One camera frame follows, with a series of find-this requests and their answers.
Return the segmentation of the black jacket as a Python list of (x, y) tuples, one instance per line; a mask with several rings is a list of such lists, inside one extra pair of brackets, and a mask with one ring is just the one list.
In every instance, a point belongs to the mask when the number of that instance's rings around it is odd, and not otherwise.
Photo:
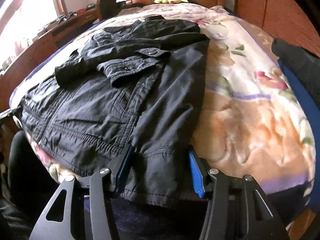
[(25, 94), (18, 119), (81, 177), (132, 146), (124, 199), (189, 200), (187, 148), (202, 108), (208, 45), (198, 24), (162, 16), (101, 29)]

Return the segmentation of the dark clothes pile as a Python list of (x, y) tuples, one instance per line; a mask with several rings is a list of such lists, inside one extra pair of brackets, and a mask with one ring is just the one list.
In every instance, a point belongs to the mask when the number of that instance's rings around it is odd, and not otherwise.
[(271, 51), (295, 74), (319, 107), (319, 57), (278, 38), (272, 42)]

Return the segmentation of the floral bed blanket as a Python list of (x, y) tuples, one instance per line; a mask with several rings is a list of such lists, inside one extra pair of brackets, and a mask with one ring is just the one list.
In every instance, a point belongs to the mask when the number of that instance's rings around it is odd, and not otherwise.
[(267, 194), (301, 187), (309, 196), (315, 175), (313, 140), (310, 135), (302, 139), (305, 115), (271, 52), (273, 39), (221, 6), (154, 4), (122, 10), (33, 70), (14, 89), (9, 105), (18, 106), (31, 87), (104, 28), (153, 15), (195, 22), (210, 38), (204, 106), (191, 140), (197, 153), (227, 175), (251, 174)]

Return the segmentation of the blue cloth on bed edge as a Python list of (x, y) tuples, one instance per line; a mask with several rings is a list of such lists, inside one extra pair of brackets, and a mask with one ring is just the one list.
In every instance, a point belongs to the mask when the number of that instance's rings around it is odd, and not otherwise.
[(293, 90), (298, 103), (300, 104), (305, 117), (301, 120), (302, 127), (305, 129), (302, 139), (307, 135), (313, 140), (312, 147), (314, 151), (315, 175), (313, 187), (310, 193), (308, 206), (313, 212), (319, 212), (319, 108), (312, 96), (299, 81), (298, 77), (287, 67), (280, 59), (278, 60), (280, 70), (285, 75)]

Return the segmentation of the wooden desk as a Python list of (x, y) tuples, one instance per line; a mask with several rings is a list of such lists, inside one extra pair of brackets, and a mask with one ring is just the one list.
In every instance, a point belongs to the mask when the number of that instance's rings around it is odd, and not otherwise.
[(1, 111), (9, 108), (12, 92), (33, 69), (90, 28), (97, 19), (97, 11), (88, 10), (59, 24), (25, 49), (1, 75)]

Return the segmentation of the wooden chair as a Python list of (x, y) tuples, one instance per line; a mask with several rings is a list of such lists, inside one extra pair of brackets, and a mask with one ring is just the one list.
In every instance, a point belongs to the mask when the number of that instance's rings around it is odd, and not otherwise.
[(95, 8), (99, 21), (112, 18), (118, 12), (117, 0), (97, 0)]

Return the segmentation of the wooden wardrobe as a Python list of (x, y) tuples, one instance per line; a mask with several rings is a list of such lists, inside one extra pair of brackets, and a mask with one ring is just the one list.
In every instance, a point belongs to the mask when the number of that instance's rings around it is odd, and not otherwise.
[(319, 55), (319, 35), (294, 0), (235, 0), (235, 13), (275, 38)]

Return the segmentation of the window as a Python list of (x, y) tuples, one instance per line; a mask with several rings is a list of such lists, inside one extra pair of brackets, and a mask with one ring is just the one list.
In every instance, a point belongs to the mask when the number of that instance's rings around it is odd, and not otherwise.
[(56, 18), (53, 0), (24, 0), (1, 33), (1, 68), (7, 68)]

